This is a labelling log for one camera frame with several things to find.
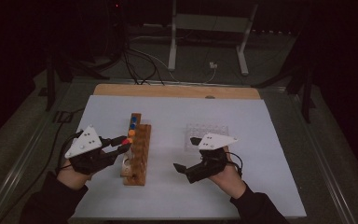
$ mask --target sleeve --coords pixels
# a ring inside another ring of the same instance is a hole
[[[86,186],[69,189],[49,172],[42,189],[31,195],[22,208],[20,223],[67,223],[87,191]]]
[[[282,224],[289,223],[286,218],[277,210],[275,205],[265,193],[253,193],[246,186],[246,191],[239,199],[231,198],[231,202],[237,207],[240,213],[241,223],[246,224]]]

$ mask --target wooden test tube rack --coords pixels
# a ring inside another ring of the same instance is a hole
[[[132,113],[128,139],[131,149],[124,154],[121,176],[127,186],[144,186],[146,182],[147,157],[149,151],[151,125],[141,124],[141,114]]]

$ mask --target dark background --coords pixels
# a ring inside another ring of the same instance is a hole
[[[194,2],[197,1],[178,1],[178,10],[197,12],[202,4],[207,6],[203,7],[203,13],[237,16],[245,4],[239,0]],[[111,7],[116,2],[108,3]],[[170,1],[119,3],[123,21],[130,25],[171,22]],[[313,83],[321,88],[358,160],[358,1],[259,3],[254,31],[297,35],[282,70],[304,62],[315,65]],[[34,89],[32,78],[46,68],[48,44],[53,43],[78,59],[92,61],[94,55],[101,53],[101,46],[95,43],[104,43],[98,41],[105,37],[99,33],[105,25],[100,18],[107,15],[102,4],[105,4],[102,0],[0,1],[0,127]],[[238,10],[225,9],[230,4]]]

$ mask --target white paper sheet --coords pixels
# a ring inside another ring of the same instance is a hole
[[[189,184],[175,171],[173,163],[188,167],[200,162],[200,154],[185,151],[188,123],[228,126],[229,135],[239,139],[229,150],[242,158],[242,178],[250,188],[267,193],[286,217],[306,215],[263,100],[91,96],[78,129],[92,124],[103,138],[126,135],[131,113],[142,113],[142,123],[152,125],[146,185],[122,184],[120,156],[88,182],[89,192],[74,217],[238,217],[229,197],[212,181]]]

